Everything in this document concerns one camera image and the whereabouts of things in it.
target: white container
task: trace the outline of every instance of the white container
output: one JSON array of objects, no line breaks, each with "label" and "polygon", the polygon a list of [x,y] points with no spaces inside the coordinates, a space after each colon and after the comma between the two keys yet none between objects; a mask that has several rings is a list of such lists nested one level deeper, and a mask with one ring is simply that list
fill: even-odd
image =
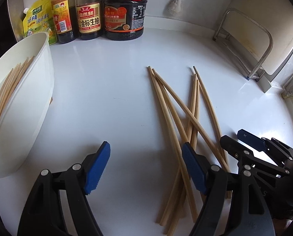
[{"label": "white container", "polygon": [[0,58],[0,89],[12,68],[35,56],[0,117],[0,178],[22,165],[45,119],[54,89],[48,34],[33,34]]}]

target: hanging brush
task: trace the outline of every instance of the hanging brush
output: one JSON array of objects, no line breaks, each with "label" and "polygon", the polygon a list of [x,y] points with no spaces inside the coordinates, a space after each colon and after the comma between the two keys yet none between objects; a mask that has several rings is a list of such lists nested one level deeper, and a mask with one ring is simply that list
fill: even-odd
[{"label": "hanging brush", "polygon": [[182,0],[172,0],[168,6],[169,13],[172,14],[173,16],[176,16],[176,14],[182,10],[181,3],[182,3]]}]

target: yellow pouch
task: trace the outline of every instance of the yellow pouch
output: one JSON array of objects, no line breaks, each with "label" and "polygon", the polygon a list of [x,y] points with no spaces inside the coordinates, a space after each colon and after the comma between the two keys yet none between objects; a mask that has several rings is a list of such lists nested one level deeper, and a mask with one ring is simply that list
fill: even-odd
[{"label": "yellow pouch", "polygon": [[33,3],[23,20],[23,29],[25,37],[39,32],[47,32],[49,45],[57,42],[50,0],[38,0]]}]

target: vinegar bottle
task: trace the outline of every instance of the vinegar bottle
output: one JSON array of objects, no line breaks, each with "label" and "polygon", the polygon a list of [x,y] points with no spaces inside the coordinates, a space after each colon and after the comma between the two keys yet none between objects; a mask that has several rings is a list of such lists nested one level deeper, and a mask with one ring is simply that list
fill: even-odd
[{"label": "vinegar bottle", "polygon": [[75,0],[51,0],[53,20],[60,43],[68,43],[79,35]]},{"label": "vinegar bottle", "polygon": [[82,40],[91,40],[101,36],[103,10],[102,0],[77,0],[77,17]]}]

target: white table surface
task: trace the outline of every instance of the white table surface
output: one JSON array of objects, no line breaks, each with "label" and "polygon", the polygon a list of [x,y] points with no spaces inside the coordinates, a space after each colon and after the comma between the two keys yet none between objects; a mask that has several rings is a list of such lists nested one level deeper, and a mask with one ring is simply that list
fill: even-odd
[{"label": "white table surface", "polygon": [[[41,131],[21,168],[0,179],[0,215],[16,235],[27,196],[42,169],[65,171],[94,153],[103,141],[111,157],[97,190],[87,197],[104,236],[160,236],[156,223],[163,212],[177,171],[177,160],[155,96],[147,66],[167,81],[180,98],[190,102],[192,66],[209,93],[223,134],[245,129],[275,137],[293,147],[293,122],[279,95],[264,94],[247,81],[209,39],[181,32],[145,29],[127,42],[75,40],[51,46],[55,88]],[[204,102],[200,123],[215,141]],[[185,114],[178,112],[187,122]],[[216,159],[198,138],[198,152]],[[258,157],[269,160],[260,153]],[[236,160],[229,157],[232,172]],[[201,208],[195,190],[197,207]],[[224,229],[228,201],[218,231]],[[67,199],[63,209],[69,232],[76,235]],[[193,223],[188,203],[175,235],[188,235]]]}]

